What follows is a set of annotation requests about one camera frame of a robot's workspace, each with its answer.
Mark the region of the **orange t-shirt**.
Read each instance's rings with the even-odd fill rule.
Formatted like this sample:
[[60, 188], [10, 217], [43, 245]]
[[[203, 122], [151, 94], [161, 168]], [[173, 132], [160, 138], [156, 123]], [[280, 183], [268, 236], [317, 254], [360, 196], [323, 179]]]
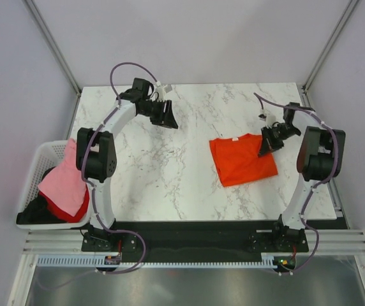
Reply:
[[238, 186], [278, 175], [272, 154], [258, 155], [262, 136], [245, 134], [209, 142], [218, 178], [223, 187]]

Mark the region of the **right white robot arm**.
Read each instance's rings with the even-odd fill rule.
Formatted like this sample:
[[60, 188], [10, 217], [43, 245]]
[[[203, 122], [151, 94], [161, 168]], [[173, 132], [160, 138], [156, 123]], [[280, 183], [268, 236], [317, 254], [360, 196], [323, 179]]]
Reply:
[[258, 152], [258, 157], [266, 156], [282, 149], [288, 138], [302, 137], [296, 160], [299, 179], [290, 203], [279, 216], [281, 229], [270, 236], [271, 245], [278, 251], [285, 251], [293, 244], [290, 231], [298, 232], [306, 227], [308, 205], [317, 188], [339, 175], [346, 140], [344, 130], [329, 127], [312, 108], [298, 103], [282, 108], [283, 122], [262, 128]]

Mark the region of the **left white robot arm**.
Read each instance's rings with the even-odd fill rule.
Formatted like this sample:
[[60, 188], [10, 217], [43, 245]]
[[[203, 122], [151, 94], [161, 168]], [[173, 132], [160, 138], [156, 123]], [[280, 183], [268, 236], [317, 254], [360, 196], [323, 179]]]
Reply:
[[171, 85], [135, 78], [131, 88], [116, 97], [117, 103], [96, 129], [82, 127], [77, 132], [76, 166], [88, 186], [91, 225], [101, 230], [96, 243], [105, 251], [116, 248], [119, 241], [117, 233], [110, 230], [115, 222], [110, 192], [117, 168], [114, 140], [138, 115], [149, 118], [154, 126], [177, 129], [172, 101], [165, 97], [171, 90]]

